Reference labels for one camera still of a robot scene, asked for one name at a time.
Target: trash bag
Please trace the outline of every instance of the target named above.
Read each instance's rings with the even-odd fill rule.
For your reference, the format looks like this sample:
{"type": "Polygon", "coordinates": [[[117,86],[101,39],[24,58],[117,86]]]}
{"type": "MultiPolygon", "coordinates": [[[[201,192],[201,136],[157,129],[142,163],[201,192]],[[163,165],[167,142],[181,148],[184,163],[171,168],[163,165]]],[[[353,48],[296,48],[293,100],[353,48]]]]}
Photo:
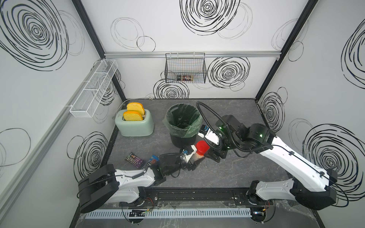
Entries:
{"type": "Polygon", "coordinates": [[[198,134],[203,117],[195,106],[179,103],[167,110],[162,122],[172,136],[190,138],[198,134]]]}

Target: wire basket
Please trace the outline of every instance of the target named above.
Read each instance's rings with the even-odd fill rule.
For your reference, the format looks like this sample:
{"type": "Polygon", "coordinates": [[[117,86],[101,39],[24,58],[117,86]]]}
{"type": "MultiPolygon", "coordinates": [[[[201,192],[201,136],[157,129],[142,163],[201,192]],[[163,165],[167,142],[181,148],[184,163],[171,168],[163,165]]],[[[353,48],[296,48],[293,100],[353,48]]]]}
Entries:
{"type": "Polygon", "coordinates": [[[166,83],[205,83],[207,68],[204,58],[204,53],[167,53],[166,83]]]}
{"type": "Polygon", "coordinates": [[[92,117],[102,100],[114,73],[114,59],[103,59],[70,109],[74,117],[92,117]]]}

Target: item in basket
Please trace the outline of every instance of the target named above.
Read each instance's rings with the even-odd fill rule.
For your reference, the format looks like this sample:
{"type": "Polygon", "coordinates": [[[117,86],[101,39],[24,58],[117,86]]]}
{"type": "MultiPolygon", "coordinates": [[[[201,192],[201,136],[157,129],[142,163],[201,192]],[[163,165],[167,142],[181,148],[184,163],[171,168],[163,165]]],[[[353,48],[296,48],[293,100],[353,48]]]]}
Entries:
{"type": "Polygon", "coordinates": [[[193,81],[193,76],[192,75],[185,75],[182,77],[183,81],[193,81]]]}
{"type": "Polygon", "coordinates": [[[149,166],[155,164],[156,162],[158,162],[158,157],[155,155],[152,155],[150,160],[147,161],[147,163],[142,167],[142,169],[145,169],[146,167],[149,167],[149,166]]]}
{"type": "Polygon", "coordinates": [[[143,159],[140,159],[139,157],[137,157],[133,152],[130,152],[125,160],[129,161],[137,168],[139,168],[143,163],[143,159]]]}

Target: trash can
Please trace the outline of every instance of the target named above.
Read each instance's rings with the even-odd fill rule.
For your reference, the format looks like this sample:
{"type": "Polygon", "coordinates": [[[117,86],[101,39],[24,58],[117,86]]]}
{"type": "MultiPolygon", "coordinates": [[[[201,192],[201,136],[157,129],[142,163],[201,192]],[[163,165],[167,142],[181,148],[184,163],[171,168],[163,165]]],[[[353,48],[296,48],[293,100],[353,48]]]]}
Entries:
{"type": "Polygon", "coordinates": [[[203,117],[195,106],[179,103],[167,110],[162,122],[170,132],[172,143],[182,148],[194,145],[203,117]]]}

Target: red cap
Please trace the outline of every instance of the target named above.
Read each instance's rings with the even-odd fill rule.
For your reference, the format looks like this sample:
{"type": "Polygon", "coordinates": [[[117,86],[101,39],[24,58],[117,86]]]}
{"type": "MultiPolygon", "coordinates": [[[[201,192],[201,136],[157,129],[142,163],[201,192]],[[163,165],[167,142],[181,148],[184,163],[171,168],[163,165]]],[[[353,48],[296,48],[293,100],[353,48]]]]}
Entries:
{"type": "Polygon", "coordinates": [[[195,147],[197,149],[196,153],[200,156],[204,156],[205,152],[207,152],[207,150],[210,148],[210,146],[204,140],[197,142],[195,147]]]}

